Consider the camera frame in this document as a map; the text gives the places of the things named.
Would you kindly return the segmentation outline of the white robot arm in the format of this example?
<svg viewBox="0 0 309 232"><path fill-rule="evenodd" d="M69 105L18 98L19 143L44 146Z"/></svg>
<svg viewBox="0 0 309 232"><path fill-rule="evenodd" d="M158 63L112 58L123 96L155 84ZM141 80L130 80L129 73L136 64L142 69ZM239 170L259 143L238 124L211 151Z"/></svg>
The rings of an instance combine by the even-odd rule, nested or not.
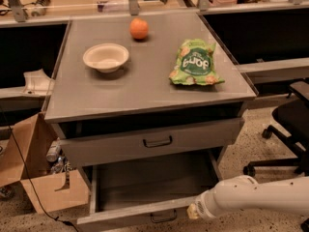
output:
<svg viewBox="0 0 309 232"><path fill-rule="evenodd" d="M261 184L248 175L226 179L199 194L187 214L191 219L214 219L248 209L309 216L309 178Z"/></svg>

